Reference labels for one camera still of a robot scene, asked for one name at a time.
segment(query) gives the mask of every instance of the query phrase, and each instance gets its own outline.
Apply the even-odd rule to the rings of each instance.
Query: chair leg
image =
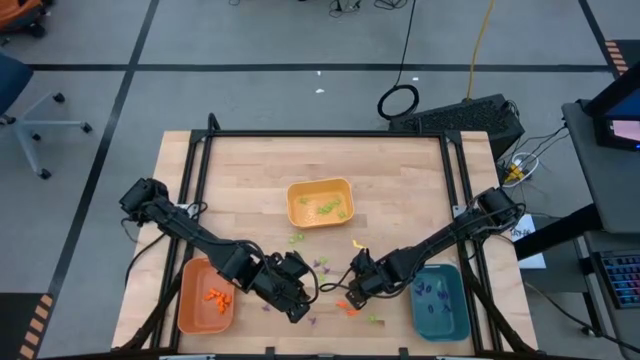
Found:
[[[40,176],[41,178],[47,179],[49,176],[51,176],[51,173],[40,166],[38,155],[36,154],[36,149],[31,142],[31,132],[20,122],[14,124],[12,128],[16,134],[16,137],[18,138],[18,141],[20,142],[20,146],[22,147],[24,154],[27,156],[27,161],[29,161],[29,165],[31,165],[31,169],[33,169],[33,172],[35,172],[36,175]]]

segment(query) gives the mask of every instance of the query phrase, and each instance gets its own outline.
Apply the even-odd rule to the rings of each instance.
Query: table leg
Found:
[[[516,256],[518,260],[526,259],[580,236],[585,231],[601,229],[600,215],[592,203],[518,240],[514,244]]]

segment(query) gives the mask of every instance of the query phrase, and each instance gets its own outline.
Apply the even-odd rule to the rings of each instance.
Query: yellow bowl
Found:
[[[351,185],[342,178],[292,184],[287,210],[289,221],[302,229],[344,224],[354,213]]]

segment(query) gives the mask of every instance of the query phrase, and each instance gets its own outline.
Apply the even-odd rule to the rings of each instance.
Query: chair wheel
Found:
[[[48,178],[51,177],[51,173],[49,172],[49,170],[47,169],[42,169],[42,171],[40,171],[40,174],[38,174],[38,176],[42,179],[42,180],[47,180]]]
[[[44,27],[38,23],[33,23],[29,25],[29,27],[27,28],[27,31],[29,31],[29,34],[31,34],[31,36],[33,36],[36,39],[43,38],[47,33],[47,30],[45,30]]]
[[[65,102],[65,100],[67,99],[64,97],[64,95],[62,95],[62,93],[53,95],[53,101],[57,102],[58,104],[62,104],[63,102]]]

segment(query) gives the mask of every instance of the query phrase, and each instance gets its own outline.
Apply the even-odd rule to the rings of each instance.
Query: white cable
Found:
[[[518,159],[518,156],[520,155],[525,155],[525,157],[523,159]],[[531,171],[529,171],[527,175],[525,175],[522,179],[516,181],[515,183],[502,185],[503,188],[512,188],[512,187],[518,186],[521,182],[525,181],[529,176],[531,176],[531,174],[533,174],[534,171],[536,171],[536,169],[538,168],[538,165],[540,165],[540,159],[538,159],[538,155],[532,154],[532,153],[522,152],[522,153],[517,153],[513,155],[513,157],[511,158],[512,159],[511,163],[508,166],[511,166],[511,164],[515,164],[519,168],[520,165],[524,162],[524,159],[527,159],[530,156],[533,156],[536,160],[536,163],[533,165],[533,169],[531,169]]]

